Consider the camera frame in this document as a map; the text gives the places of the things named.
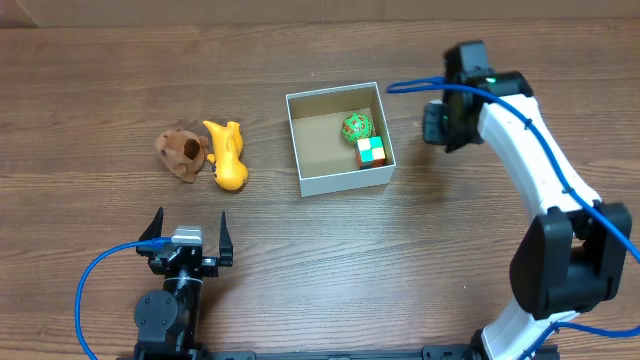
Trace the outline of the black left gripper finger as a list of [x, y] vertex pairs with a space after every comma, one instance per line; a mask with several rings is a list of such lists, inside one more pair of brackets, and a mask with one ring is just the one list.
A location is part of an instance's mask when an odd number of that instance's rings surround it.
[[[164, 210], [159, 207], [153, 220], [139, 237], [139, 242], [149, 242], [162, 236], [162, 226], [164, 219]], [[139, 245], [136, 247], [136, 253], [140, 256], [151, 257], [155, 252], [152, 245]]]
[[219, 265], [221, 267], [232, 267], [233, 256], [233, 243], [227, 228], [226, 214], [222, 212], [219, 236]]

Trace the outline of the yellow rubber duck toy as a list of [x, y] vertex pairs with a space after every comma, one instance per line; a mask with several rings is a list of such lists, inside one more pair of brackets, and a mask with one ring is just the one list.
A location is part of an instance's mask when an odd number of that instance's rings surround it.
[[224, 190], [240, 190], [248, 180], [248, 169], [240, 161], [244, 140], [240, 124], [229, 121], [225, 126], [203, 121], [212, 138], [213, 153], [207, 156], [215, 182]]

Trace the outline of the brown plush toy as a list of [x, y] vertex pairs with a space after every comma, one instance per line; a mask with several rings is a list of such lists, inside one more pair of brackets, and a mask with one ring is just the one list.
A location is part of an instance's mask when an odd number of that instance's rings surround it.
[[155, 141], [155, 149], [163, 164], [178, 178], [193, 183], [209, 154], [205, 136], [183, 129], [162, 132]]

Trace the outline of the colourful puzzle cube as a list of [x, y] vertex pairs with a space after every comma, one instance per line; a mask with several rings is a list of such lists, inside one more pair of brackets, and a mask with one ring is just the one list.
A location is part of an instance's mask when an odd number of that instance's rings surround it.
[[361, 170], [384, 166], [386, 153], [382, 138], [373, 136], [359, 139], [356, 142], [356, 160]]

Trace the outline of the green number ball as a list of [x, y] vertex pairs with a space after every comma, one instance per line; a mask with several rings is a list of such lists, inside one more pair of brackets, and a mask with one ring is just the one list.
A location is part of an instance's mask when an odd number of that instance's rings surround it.
[[364, 113], [352, 113], [347, 116], [341, 125], [341, 134], [351, 144], [358, 140], [368, 138], [373, 133], [373, 121]]

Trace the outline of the white cardboard box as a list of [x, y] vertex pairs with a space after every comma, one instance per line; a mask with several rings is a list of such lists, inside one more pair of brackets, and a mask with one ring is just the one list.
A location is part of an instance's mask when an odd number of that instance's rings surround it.
[[[375, 82], [291, 93], [286, 96], [293, 150], [303, 197], [387, 184], [396, 167], [389, 130]], [[356, 146], [341, 135], [353, 113], [367, 115], [385, 158], [361, 169]]]

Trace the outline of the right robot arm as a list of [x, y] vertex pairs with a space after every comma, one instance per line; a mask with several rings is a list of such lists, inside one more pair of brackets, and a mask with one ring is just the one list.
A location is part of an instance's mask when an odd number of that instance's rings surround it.
[[547, 129], [539, 104], [519, 72], [483, 71], [455, 80], [424, 79], [420, 91], [443, 97], [425, 110], [424, 138], [452, 152], [488, 143], [501, 159], [529, 216], [509, 268], [512, 299], [477, 331], [472, 359], [540, 359], [544, 342], [562, 328], [609, 338], [639, 330], [605, 330], [575, 318], [613, 299], [625, 258], [639, 250], [621, 203], [606, 204], [571, 166]]

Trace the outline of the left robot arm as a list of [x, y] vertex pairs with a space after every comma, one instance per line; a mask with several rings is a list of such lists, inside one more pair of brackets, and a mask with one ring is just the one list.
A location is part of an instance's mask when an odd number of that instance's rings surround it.
[[180, 226], [163, 238], [164, 213], [159, 209], [140, 236], [136, 253], [148, 259], [151, 271], [164, 278], [160, 290], [140, 297], [134, 310], [138, 327], [136, 359], [210, 359], [207, 347], [196, 341], [204, 279], [233, 265], [233, 244], [226, 217], [220, 221], [219, 254], [203, 254], [202, 228]]

